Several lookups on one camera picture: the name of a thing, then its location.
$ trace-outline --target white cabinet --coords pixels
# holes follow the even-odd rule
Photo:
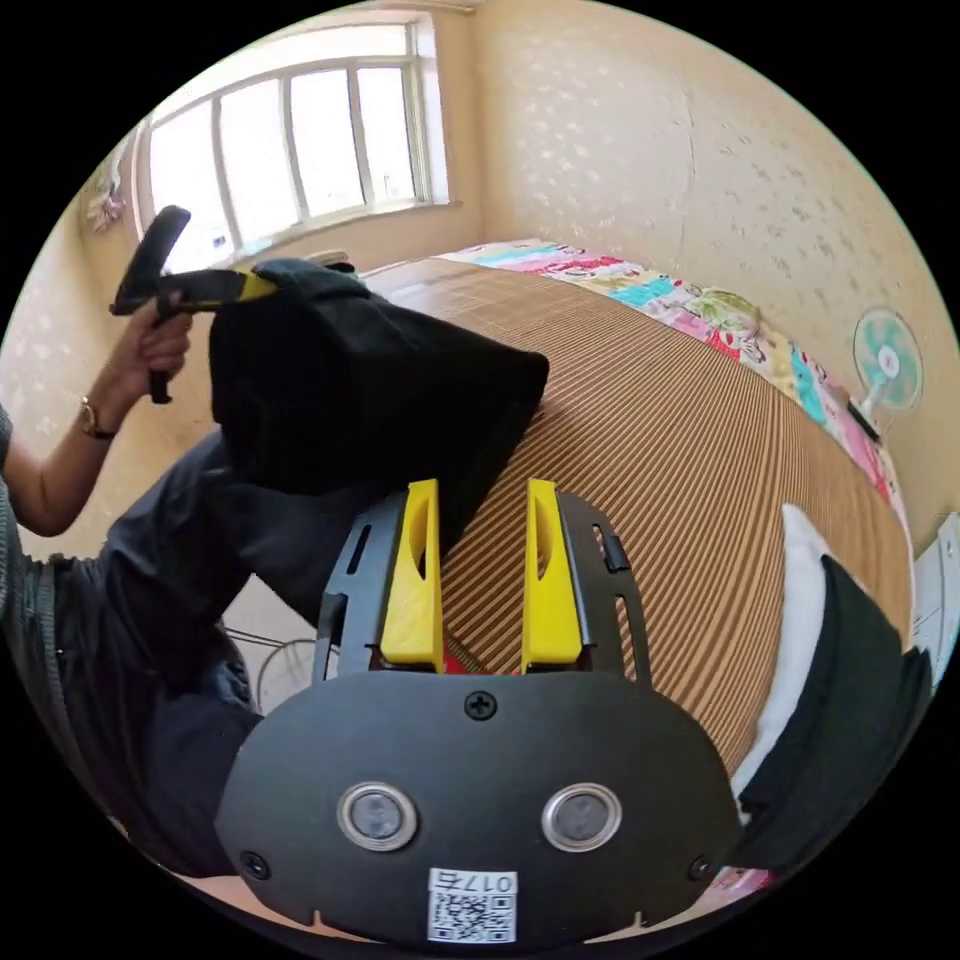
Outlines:
[[[913,642],[930,652],[936,688],[960,630],[960,515],[952,513],[917,558]]]

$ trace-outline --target screw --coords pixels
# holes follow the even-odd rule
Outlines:
[[[254,880],[270,879],[270,867],[259,853],[252,853],[249,850],[241,853],[240,866],[242,866]]]
[[[471,720],[489,720],[497,712],[497,701],[489,693],[478,690],[467,697],[463,707]]]
[[[710,862],[706,857],[697,857],[690,865],[690,879],[694,881],[702,880],[711,870]]]

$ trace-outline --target yellow grip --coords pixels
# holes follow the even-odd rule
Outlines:
[[[526,673],[531,664],[574,664],[581,651],[580,618],[556,485],[547,480],[530,480],[521,669]]]
[[[437,673],[443,673],[440,511],[436,480],[411,483],[407,492],[380,653],[395,666],[432,665]]]

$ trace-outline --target fan stand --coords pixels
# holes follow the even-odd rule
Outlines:
[[[880,376],[874,380],[863,402],[854,404],[851,401],[848,405],[854,419],[863,427],[874,443],[880,442],[880,431],[876,424],[874,410],[882,403],[887,384],[895,380],[900,374],[900,357],[897,356],[896,350],[884,344],[877,351],[877,363],[880,365]]]

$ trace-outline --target woman's hand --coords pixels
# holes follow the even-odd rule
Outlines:
[[[171,298],[174,306],[179,294]],[[193,317],[180,313],[155,326],[160,314],[156,299],[145,303],[127,322],[100,376],[90,391],[99,425],[114,430],[130,408],[150,390],[150,371],[173,379],[186,362]]]

